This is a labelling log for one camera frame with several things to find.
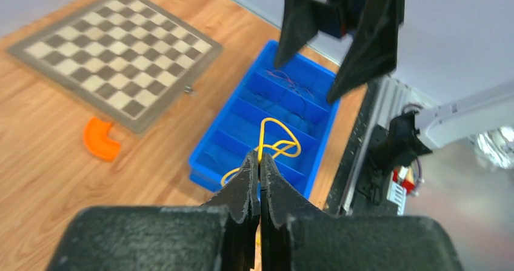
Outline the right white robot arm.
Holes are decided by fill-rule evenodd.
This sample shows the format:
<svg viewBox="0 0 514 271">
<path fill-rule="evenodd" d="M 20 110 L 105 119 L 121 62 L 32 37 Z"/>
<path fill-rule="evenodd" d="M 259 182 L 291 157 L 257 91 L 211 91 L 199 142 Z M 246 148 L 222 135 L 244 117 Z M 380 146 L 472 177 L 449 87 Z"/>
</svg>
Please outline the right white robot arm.
<svg viewBox="0 0 514 271">
<path fill-rule="evenodd" d="M 352 34 L 326 100 L 333 104 L 351 90 L 396 69 L 398 32 L 406 0 L 284 0 L 275 67 L 286 65 L 318 33 L 342 39 Z M 513 124 L 513 82 L 420 111 L 389 124 L 387 139 L 372 147 L 366 161 L 384 173 L 409 166 L 447 144 Z"/>
</svg>

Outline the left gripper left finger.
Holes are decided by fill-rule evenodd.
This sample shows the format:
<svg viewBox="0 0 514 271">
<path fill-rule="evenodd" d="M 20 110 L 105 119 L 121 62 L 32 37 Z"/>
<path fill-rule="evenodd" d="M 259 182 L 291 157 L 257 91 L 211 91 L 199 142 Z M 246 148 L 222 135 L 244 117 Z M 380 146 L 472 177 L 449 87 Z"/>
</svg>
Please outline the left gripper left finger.
<svg viewBox="0 0 514 271">
<path fill-rule="evenodd" d="M 250 270 L 258 157 L 200 206 L 91 206 L 67 226 L 49 270 Z"/>
</svg>

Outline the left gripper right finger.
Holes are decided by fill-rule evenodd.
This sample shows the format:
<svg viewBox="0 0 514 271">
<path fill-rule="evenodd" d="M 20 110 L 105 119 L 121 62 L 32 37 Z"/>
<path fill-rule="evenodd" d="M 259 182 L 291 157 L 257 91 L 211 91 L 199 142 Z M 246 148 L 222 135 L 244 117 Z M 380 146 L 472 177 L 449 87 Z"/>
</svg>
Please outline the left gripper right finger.
<svg viewBox="0 0 514 271">
<path fill-rule="evenodd" d="M 447 232 L 423 216 L 332 217 L 260 161 L 263 270 L 462 270 Z"/>
</svg>

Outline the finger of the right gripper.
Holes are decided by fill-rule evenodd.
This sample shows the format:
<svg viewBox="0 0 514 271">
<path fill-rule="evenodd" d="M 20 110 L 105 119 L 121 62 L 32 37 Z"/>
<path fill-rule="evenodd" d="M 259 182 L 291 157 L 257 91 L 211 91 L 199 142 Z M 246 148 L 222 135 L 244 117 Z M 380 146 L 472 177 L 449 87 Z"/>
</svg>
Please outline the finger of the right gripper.
<svg viewBox="0 0 514 271">
<path fill-rule="evenodd" d="M 327 94 L 329 104 L 396 69 L 404 11 L 405 0 L 365 0 L 352 44 Z"/>
<path fill-rule="evenodd" d="M 274 67 L 286 65 L 319 32 L 345 35 L 345 0 L 284 0 L 281 35 Z"/>
</svg>

